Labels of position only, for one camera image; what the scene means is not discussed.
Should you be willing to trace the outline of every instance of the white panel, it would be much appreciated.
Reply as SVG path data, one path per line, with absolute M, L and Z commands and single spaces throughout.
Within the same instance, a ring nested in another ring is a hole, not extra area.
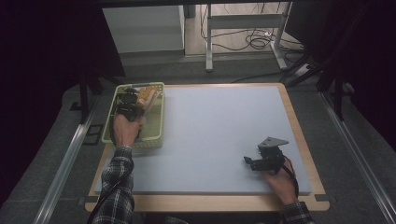
M 134 152 L 134 192 L 271 192 L 243 159 L 259 159 L 267 136 L 289 141 L 280 149 L 293 161 L 300 192 L 311 192 L 277 87 L 165 89 L 163 147 Z
M 103 11 L 119 53 L 183 49 L 179 6 Z

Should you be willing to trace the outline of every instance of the metal stand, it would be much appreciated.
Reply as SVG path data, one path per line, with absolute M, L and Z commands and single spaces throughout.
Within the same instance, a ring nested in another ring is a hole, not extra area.
M 206 72 L 213 71 L 212 30 L 246 28 L 278 28 L 276 40 L 271 42 L 271 48 L 280 69 L 286 70 L 287 66 L 280 52 L 279 42 L 289 16 L 290 4 L 290 2 L 286 4 L 282 14 L 220 16 L 212 16 L 211 5 L 207 5 Z

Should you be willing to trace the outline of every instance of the hand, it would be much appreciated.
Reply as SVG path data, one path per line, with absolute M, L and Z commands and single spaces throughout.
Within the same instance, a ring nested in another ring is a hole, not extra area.
M 285 160 L 284 164 L 291 170 L 291 163 L 289 160 Z M 270 175 L 270 173 L 266 171 L 261 171 L 261 174 L 267 180 L 274 194 L 279 197 L 284 205 L 298 202 L 291 178 L 284 169 L 281 168 L 276 175 Z
M 134 140 L 139 133 L 139 123 L 141 117 L 134 119 L 133 122 L 130 122 L 125 116 L 122 114 L 114 115 L 114 137 L 116 139 L 117 147 L 120 146 L 132 146 L 134 144 Z

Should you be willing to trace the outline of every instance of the wire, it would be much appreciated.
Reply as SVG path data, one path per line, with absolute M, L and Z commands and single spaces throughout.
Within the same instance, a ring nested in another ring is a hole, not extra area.
M 253 9 L 251 9 L 250 14 L 252 14 L 253 11 L 254 11 L 254 9 L 256 9 L 256 8 L 258 9 L 258 10 L 257 10 L 257 13 L 259 13 L 259 3 L 257 3 L 256 6 L 255 6 Z
M 239 82 L 239 81 L 243 81 L 243 80 L 247 80 L 247 79 L 252 79 L 252 78 L 255 78 L 255 77 L 265 77 L 265 76 L 278 75 L 278 74 L 282 74 L 282 73 L 285 73 L 285 72 L 287 72 L 287 71 L 275 72 L 275 73 L 268 73 L 268 74 L 260 74 L 260 75 L 252 76 L 252 77 L 241 77 L 241 78 L 238 78 L 237 80 L 232 81 L 231 83 L 236 83 L 236 82 Z
M 296 179 L 296 174 L 294 172 L 293 165 L 291 164 L 291 160 L 289 158 L 287 158 L 286 156 L 284 156 L 284 157 L 286 158 L 286 160 L 288 160 L 291 170 L 287 166 L 285 166 L 285 164 L 282 164 L 281 167 L 290 176 L 291 182 L 293 183 L 293 186 L 294 186 L 294 193 L 295 193 L 296 197 L 298 197 L 300 189 L 298 186 L 298 181 Z
M 258 13 L 262 14 L 264 12 L 266 4 L 262 4 L 262 8 L 259 9 L 259 3 L 257 3 L 257 5 L 252 9 L 251 13 L 253 13 L 254 9 L 257 8 L 258 9 Z M 230 14 L 230 12 L 227 10 L 226 5 L 224 4 L 224 9 L 227 11 L 227 13 Z M 277 4 L 277 9 L 276 9 L 276 13 L 278 13 L 280 9 L 280 2 L 278 2 Z M 207 41 L 207 37 L 205 36 L 205 32 L 204 32 L 204 22 L 205 22 L 205 16 L 206 16 L 206 12 L 208 11 L 208 6 L 205 7 L 205 12 L 203 14 L 202 12 L 202 5 L 200 6 L 200 16 L 201 16 L 201 38 L 203 38 L 205 41 Z M 268 30 L 265 29 L 257 29 L 254 28 L 253 31 L 251 31 L 251 34 L 249 33 L 251 30 L 250 29 L 245 29 L 245 30 L 239 30 L 239 31 L 235 31 L 235 32 L 230 32 L 230 33 L 224 33 L 224 34 L 219 34 L 219 35 L 212 35 L 211 38 L 214 37 L 218 37 L 218 36 L 223 36 L 223 35 L 234 35 L 234 34 L 240 34 L 243 32 L 247 32 L 247 35 L 245 37 L 245 41 L 246 41 L 246 45 L 240 49 L 232 49 L 232 48 L 228 48 L 226 46 L 223 46 L 221 44 L 213 44 L 213 46 L 217 46 L 220 48 L 224 48 L 227 50 L 232 50 L 232 51 L 238 51 L 238 50 L 242 50 L 242 49 L 247 49 L 248 47 L 252 47 L 253 49 L 256 50 L 261 50 L 261 49 L 265 49 L 265 47 L 267 47 L 267 45 L 273 41 L 273 36 L 274 35 L 274 28 L 272 28 L 272 31 L 270 32 L 270 35 L 268 35 Z M 281 41 L 285 41 L 285 42 L 289 42 L 292 44 L 300 44 L 303 45 L 299 42 L 294 42 L 294 41 L 290 41 L 290 40 L 286 40 L 286 39 L 281 39 Z M 292 52 L 301 52 L 304 53 L 303 50 L 299 50 L 299 49 L 288 49 L 282 45 L 279 45 L 279 47 L 284 50 L 284 51 L 292 51 Z

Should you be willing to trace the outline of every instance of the metal rail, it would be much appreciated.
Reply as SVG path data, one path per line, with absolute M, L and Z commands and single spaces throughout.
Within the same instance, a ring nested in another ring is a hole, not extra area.
M 91 102 L 91 109 L 90 109 L 91 112 L 88 115 L 85 123 L 78 125 L 76 133 L 73 136 L 69 148 L 67 149 L 66 154 L 64 155 L 64 159 L 62 160 L 58 172 L 56 173 L 55 177 L 52 180 L 52 183 L 49 187 L 49 191 L 47 192 L 47 195 L 44 198 L 44 201 L 41 204 L 33 223 L 35 224 L 49 223 L 50 217 L 52 216 L 56 203 L 58 202 L 59 197 L 61 196 L 61 193 L 64 189 L 64 184 L 76 160 L 77 154 L 82 145 L 85 134 L 87 133 L 88 128 L 92 122 L 92 118 L 96 111 L 95 109 L 98 105 L 99 100 L 100 100 L 99 96 L 93 96 Z
M 332 110 L 332 101 L 329 96 L 323 92 L 319 93 L 320 98 L 326 105 L 327 111 L 332 117 L 332 121 L 334 122 L 337 131 L 341 134 L 344 142 L 346 143 L 346 147 L 349 150 L 352 159 L 355 161 L 361 175 L 363 176 L 364 181 L 366 182 L 368 188 L 372 192 L 376 202 L 378 203 L 379 208 L 381 209 L 385 219 L 388 223 L 396 223 L 396 210 L 393 205 L 392 200 L 388 196 L 382 184 L 376 178 L 373 170 L 370 168 L 367 160 L 364 159 L 363 154 L 355 142 L 352 134 L 349 132 L 349 129 L 345 125 L 343 121 L 341 121 L 335 112 Z

